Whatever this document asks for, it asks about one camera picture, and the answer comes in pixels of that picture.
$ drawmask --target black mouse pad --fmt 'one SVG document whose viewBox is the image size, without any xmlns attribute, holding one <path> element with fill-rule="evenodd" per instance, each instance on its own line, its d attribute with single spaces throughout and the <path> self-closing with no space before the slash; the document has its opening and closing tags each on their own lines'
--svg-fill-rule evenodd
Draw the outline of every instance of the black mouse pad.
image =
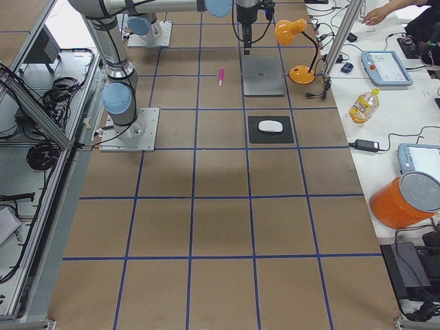
<svg viewBox="0 0 440 330">
<path fill-rule="evenodd" d="M 275 120 L 283 125 L 280 133 L 262 132 L 259 130 L 259 123 L 263 120 Z M 290 117 L 287 115 L 264 115 L 250 116 L 247 118 L 250 143 L 294 143 L 294 134 L 290 124 Z"/>
</svg>

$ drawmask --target plastic bottle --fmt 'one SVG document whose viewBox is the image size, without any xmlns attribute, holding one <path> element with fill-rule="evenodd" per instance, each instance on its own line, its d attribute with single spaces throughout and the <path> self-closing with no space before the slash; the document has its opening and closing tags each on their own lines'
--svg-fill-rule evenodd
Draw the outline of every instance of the plastic bottle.
<svg viewBox="0 0 440 330">
<path fill-rule="evenodd" d="M 350 108 L 349 115 L 356 124 L 362 124 L 369 120 L 379 107 L 380 90 L 374 88 L 372 91 L 363 93 L 357 97 L 355 104 Z"/>
</svg>

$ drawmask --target human hand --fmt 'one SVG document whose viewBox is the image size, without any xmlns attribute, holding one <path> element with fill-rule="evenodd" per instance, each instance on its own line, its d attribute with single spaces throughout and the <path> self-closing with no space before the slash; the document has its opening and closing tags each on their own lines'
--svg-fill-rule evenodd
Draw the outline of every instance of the human hand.
<svg viewBox="0 0 440 330">
<path fill-rule="evenodd" d="M 382 22 L 387 13 L 382 7 L 371 10 L 362 21 L 365 25 L 376 25 Z"/>
</svg>

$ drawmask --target orange bucket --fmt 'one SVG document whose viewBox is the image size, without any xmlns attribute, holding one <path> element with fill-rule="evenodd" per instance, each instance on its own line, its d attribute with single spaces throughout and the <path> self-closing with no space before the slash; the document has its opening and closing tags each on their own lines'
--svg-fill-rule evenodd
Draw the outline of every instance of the orange bucket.
<svg viewBox="0 0 440 330">
<path fill-rule="evenodd" d="M 370 207 L 384 225 L 407 227 L 440 210 L 440 182 L 423 172 L 405 173 L 375 192 Z"/>
</svg>

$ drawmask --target orange desk lamp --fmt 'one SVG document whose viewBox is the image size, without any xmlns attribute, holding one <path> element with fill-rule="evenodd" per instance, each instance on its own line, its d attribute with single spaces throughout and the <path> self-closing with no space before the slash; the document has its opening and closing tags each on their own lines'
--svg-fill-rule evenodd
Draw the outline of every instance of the orange desk lamp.
<svg viewBox="0 0 440 330">
<path fill-rule="evenodd" d="M 312 83 L 315 80 L 315 72 L 311 68 L 315 65 L 316 57 L 318 56 L 319 52 L 316 41 L 304 33 L 306 27 L 307 22 L 305 19 L 297 19 L 294 22 L 283 19 L 275 25 L 275 37 L 281 45 L 290 45 L 295 35 L 298 33 L 301 33 L 315 45 L 316 53 L 310 64 L 310 67 L 306 67 L 305 65 L 297 65 L 292 67 L 289 71 L 289 77 L 295 83 L 301 85 Z"/>
</svg>

